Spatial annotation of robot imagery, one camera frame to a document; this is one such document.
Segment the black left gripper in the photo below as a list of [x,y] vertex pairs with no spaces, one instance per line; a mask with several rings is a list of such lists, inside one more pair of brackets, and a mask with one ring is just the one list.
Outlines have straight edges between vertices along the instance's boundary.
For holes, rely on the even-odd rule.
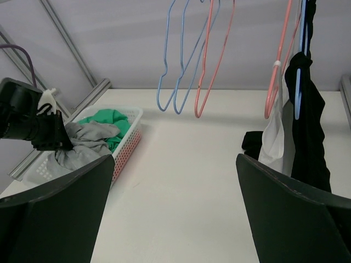
[[34,149],[38,151],[69,151],[73,149],[60,111],[49,115],[38,115],[32,124],[33,135],[30,135],[29,140]]

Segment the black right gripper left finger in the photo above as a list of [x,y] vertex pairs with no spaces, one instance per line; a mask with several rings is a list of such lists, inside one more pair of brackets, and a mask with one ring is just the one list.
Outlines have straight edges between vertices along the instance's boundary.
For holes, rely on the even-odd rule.
[[1,198],[1,262],[90,262],[114,159]]

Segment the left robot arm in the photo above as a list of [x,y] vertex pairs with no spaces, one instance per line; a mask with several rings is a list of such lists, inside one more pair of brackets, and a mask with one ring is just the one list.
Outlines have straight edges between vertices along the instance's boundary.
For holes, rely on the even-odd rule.
[[1,138],[29,141],[38,151],[72,150],[54,92],[2,79]]

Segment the grey garment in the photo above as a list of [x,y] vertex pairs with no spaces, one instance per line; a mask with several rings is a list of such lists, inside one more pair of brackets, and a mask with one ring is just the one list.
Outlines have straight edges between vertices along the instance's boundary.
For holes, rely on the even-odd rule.
[[47,171],[52,178],[69,174],[104,155],[112,154],[106,139],[116,137],[120,130],[113,124],[70,122],[65,126],[73,145],[71,150],[57,150],[48,155]]

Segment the red tank top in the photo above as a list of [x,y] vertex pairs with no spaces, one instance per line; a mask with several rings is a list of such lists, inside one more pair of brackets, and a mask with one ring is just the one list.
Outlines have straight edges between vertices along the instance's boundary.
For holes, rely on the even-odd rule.
[[113,154],[115,167],[114,167],[111,185],[113,185],[117,180],[117,178],[119,177],[121,171],[127,164],[136,146],[139,144],[140,139],[141,139],[141,132],[138,129],[136,129],[126,137],[126,141],[124,143],[119,144],[117,150]]

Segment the green tank top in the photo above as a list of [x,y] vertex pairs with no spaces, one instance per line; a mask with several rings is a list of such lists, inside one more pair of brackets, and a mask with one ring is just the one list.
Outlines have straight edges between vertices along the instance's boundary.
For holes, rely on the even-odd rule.
[[99,110],[92,116],[86,117],[78,121],[79,124],[90,123],[95,121],[102,124],[112,124],[119,129],[119,132],[116,136],[105,139],[105,142],[108,144],[109,150],[114,152],[119,143],[122,141],[129,128],[131,127],[128,117],[118,110],[113,109],[102,109]]

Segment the light blue wire hanger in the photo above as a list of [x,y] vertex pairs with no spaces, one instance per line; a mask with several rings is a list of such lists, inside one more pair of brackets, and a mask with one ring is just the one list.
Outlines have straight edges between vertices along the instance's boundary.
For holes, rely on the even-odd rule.
[[[170,95],[168,101],[166,102],[166,104],[165,104],[164,106],[161,105],[160,94],[161,94],[161,90],[162,90],[162,81],[163,81],[163,79],[164,79],[164,78],[167,76],[167,74],[168,74],[168,61],[167,61],[168,42],[169,42],[168,37],[169,37],[169,29],[170,29],[170,21],[171,21],[171,11],[172,11],[172,9],[173,9],[173,6],[174,6],[175,2],[176,2],[176,1],[171,1],[170,5],[169,5],[169,8],[168,8],[168,11],[167,11],[167,16],[166,16],[166,32],[165,32],[165,41],[164,41],[164,48],[163,48],[163,65],[164,65],[164,70],[163,70],[162,75],[160,75],[160,77],[159,77],[158,86],[157,86],[157,92],[156,92],[156,105],[157,105],[158,109],[159,109],[161,112],[165,112],[165,111],[169,108],[169,106],[170,106],[170,104],[171,104],[171,101],[173,102],[173,98],[174,98],[174,89],[175,89],[175,87],[174,87],[174,89],[173,89],[173,91],[172,91],[172,93],[171,93],[171,95]],[[211,16],[211,18],[210,18],[210,15],[207,15],[207,18],[206,18],[206,20],[205,20],[205,23],[204,23],[204,25],[203,25],[203,27],[202,27],[202,30],[201,30],[201,32],[200,32],[200,35],[198,36],[198,39],[197,39],[197,41],[195,42],[195,44],[197,44],[197,48],[198,48],[198,46],[199,46],[199,42],[200,42],[202,36],[205,34],[205,29],[207,28],[207,25],[208,25],[209,20],[211,21],[211,23],[210,23],[210,30],[211,30],[212,27],[213,27],[213,25],[214,25],[214,23],[215,23],[215,21],[216,21],[216,18],[217,18],[217,16],[218,16],[218,13],[219,13],[219,11],[220,11],[220,8],[221,8],[221,5],[222,5],[222,1],[210,1],[211,4],[214,4],[215,2],[218,4],[217,10],[216,10],[215,14]],[[206,41],[206,38],[203,39],[203,42],[202,42],[202,44],[201,44],[201,48],[199,49],[199,55],[198,55],[198,58],[197,58],[197,63],[196,63],[196,65],[195,65],[195,71],[194,71],[194,74],[193,74],[193,78],[191,79],[191,82],[190,82],[190,84],[189,84],[189,86],[188,86],[188,89],[187,89],[187,91],[186,91],[186,94],[185,94],[185,97],[184,97],[184,99],[183,99],[183,101],[182,101],[181,106],[185,106],[186,101],[187,101],[188,96],[189,96],[189,93],[190,93],[190,90],[191,90],[192,87],[193,87],[193,84],[194,84],[194,81],[195,81],[195,76],[196,76],[196,73],[197,73],[197,69],[199,68],[199,64],[200,64],[200,58],[201,58],[202,52],[203,52],[203,50],[204,50],[204,48],[205,48],[205,41]]]

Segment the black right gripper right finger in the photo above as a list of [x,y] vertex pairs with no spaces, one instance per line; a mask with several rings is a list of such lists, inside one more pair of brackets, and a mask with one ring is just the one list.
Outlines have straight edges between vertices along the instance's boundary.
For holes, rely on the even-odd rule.
[[350,262],[350,199],[239,154],[236,169],[259,262]]

